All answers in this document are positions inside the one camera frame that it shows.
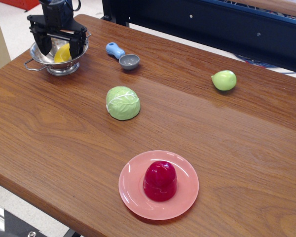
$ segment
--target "red object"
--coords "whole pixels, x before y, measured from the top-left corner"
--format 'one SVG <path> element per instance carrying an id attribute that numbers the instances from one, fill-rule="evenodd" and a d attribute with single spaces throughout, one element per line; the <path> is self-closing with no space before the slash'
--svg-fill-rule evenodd
<path id="1" fill-rule="evenodd" d="M 173 165 L 159 160 L 151 164 L 144 177 L 144 191 L 154 201 L 166 201 L 177 191 L 177 174 Z"/>
<path id="2" fill-rule="evenodd" d="M 38 0 L 0 0 L 0 2 L 18 7 L 27 11 L 39 5 Z"/>

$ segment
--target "white floor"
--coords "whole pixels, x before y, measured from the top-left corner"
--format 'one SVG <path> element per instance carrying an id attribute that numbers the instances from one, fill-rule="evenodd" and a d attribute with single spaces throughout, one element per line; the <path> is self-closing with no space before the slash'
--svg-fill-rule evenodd
<path id="1" fill-rule="evenodd" d="M 87 14 L 97 18 L 103 16 L 102 0 L 81 0 L 82 6 L 77 14 Z M 78 0 L 73 0 L 74 8 L 78 6 Z M 0 2 L 0 27 L 7 45 L 10 58 L 13 60 L 18 55 L 26 51 L 34 43 L 33 35 L 30 33 L 30 23 L 27 20 L 28 15 L 42 15 L 41 5 L 25 12 L 23 9 L 10 6 Z M 189 42 L 187 40 L 172 37 L 159 32 L 147 30 L 138 26 L 131 25 L 131 28 L 145 31 L 154 35 L 158 35 L 170 40 L 178 41 L 196 48 L 201 48 L 213 53 L 217 53 L 226 57 L 236 59 L 231 53 L 227 53 L 221 50 L 210 48 L 201 44 Z M 284 69 L 274 69 L 280 73 L 286 73 L 289 71 Z M 296 77 L 296 74 L 289 74 L 292 77 Z M 0 186 L 0 206 L 9 210 L 13 214 L 17 215 L 24 221 L 42 230 L 42 232 L 48 237 L 62 237 L 68 227 L 57 222 L 53 218 L 47 216 L 43 212 L 29 205 L 25 201 L 21 200 L 17 196 L 13 195 L 9 191 Z"/>

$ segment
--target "metal colander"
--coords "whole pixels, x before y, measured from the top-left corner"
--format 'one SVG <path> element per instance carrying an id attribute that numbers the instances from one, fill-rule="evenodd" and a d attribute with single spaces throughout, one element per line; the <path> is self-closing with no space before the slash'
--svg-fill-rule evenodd
<path id="1" fill-rule="evenodd" d="M 89 45 L 88 39 L 87 39 L 86 44 L 83 48 L 83 52 L 78 57 L 76 57 L 70 61 L 66 61 L 66 62 L 62 62 L 62 63 L 55 63 L 54 57 L 55 57 L 56 52 L 59 50 L 59 48 L 69 42 L 66 40 L 56 39 L 56 38 L 51 38 L 51 41 L 52 41 L 52 48 L 46 56 L 41 53 L 41 51 L 36 43 L 34 43 L 31 46 L 30 55 L 31 55 L 32 59 L 30 59 L 29 61 L 24 63 L 25 68 L 30 71 L 41 71 L 46 68 L 49 73 L 56 75 L 56 76 L 64 76 L 64 75 L 68 75 L 68 74 L 75 72 L 79 67 L 79 59 L 85 54 L 85 52 L 88 49 L 88 45 Z M 39 69 L 29 68 L 28 63 L 30 63 L 33 60 L 42 64 L 43 67 L 39 68 Z"/>

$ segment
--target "gray bowl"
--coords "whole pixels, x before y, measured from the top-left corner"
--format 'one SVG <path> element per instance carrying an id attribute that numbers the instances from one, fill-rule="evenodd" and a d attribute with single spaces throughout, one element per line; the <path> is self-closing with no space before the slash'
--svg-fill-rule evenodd
<path id="1" fill-rule="evenodd" d="M 140 58 L 135 54 L 127 54 L 119 59 L 119 63 L 125 70 L 135 69 L 140 62 Z"/>

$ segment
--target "green pear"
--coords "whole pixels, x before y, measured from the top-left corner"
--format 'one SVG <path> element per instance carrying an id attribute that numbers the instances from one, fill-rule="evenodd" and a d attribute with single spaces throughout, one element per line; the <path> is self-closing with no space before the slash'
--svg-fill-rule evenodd
<path id="1" fill-rule="evenodd" d="M 237 83 L 237 77 L 232 71 L 224 70 L 213 75 L 212 81 L 218 90 L 226 91 L 235 87 Z"/>

